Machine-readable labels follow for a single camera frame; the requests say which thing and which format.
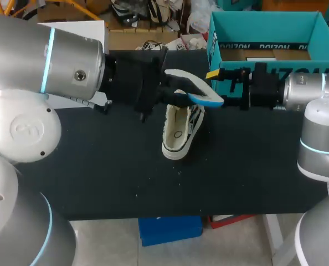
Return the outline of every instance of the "sneaker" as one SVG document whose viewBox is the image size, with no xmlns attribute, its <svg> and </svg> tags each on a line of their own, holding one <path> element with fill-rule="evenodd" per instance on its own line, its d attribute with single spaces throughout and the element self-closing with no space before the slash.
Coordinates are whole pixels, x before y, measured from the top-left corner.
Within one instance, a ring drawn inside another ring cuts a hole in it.
<svg viewBox="0 0 329 266">
<path fill-rule="evenodd" d="M 177 90 L 176 93 L 185 94 L 181 90 Z M 203 122 L 204 113 L 204 107 L 201 105 L 187 108 L 167 105 L 162 143 L 162 152 L 165 157 L 170 160 L 179 160 L 185 157 Z"/>
</svg>

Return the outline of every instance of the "screw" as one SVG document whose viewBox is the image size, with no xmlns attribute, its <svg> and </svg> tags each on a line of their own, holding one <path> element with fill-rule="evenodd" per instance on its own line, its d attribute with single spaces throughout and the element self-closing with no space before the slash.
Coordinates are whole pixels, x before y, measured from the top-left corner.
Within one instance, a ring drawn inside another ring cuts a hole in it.
<svg viewBox="0 0 329 266">
<path fill-rule="evenodd" d="M 83 70 L 77 70 L 75 73 L 75 80 L 77 81 L 83 81 L 86 79 L 86 72 Z"/>
</svg>

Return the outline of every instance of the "tiled floor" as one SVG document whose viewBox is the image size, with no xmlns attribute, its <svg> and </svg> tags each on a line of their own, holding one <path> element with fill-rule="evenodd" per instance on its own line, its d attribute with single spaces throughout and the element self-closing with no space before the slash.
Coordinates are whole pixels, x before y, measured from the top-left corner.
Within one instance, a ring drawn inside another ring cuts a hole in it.
<svg viewBox="0 0 329 266">
<path fill-rule="evenodd" d="M 298 215 L 279 217 L 283 234 Z M 253 217 L 218 229 L 206 228 L 201 237 L 143 247 L 137 219 L 72 222 L 78 233 L 75 266 L 271 266 L 263 222 Z"/>
</svg>

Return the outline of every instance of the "flip-flop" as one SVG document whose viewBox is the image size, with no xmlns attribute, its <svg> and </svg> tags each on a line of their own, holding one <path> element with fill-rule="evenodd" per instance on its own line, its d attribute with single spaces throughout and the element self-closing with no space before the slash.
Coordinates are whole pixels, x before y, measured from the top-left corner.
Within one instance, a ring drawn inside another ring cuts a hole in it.
<svg viewBox="0 0 329 266">
<path fill-rule="evenodd" d="M 171 11 L 165 0 L 147 0 L 151 20 L 160 26 L 166 25 L 171 16 Z"/>
</svg>

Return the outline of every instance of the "black tablecloth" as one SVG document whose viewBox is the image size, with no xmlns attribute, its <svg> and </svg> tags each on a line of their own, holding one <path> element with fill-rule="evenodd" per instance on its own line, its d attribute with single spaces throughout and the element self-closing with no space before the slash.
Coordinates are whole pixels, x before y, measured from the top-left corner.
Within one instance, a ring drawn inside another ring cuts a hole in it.
<svg viewBox="0 0 329 266">
<path fill-rule="evenodd" d="M 165 66 L 203 78 L 206 52 L 169 52 Z M 118 86 L 136 86 L 139 70 L 120 65 L 121 71 Z M 165 109 L 156 106 L 145 124 L 121 105 L 107 116 L 59 109 L 58 148 L 17 165 L 21 178 L 68 219 L 296 213 L 327 196 L 325 183 L 297 169 L 302 113 L 206 108 L 189 154 L 171 161 L 161 150 Z"/>
</svg>

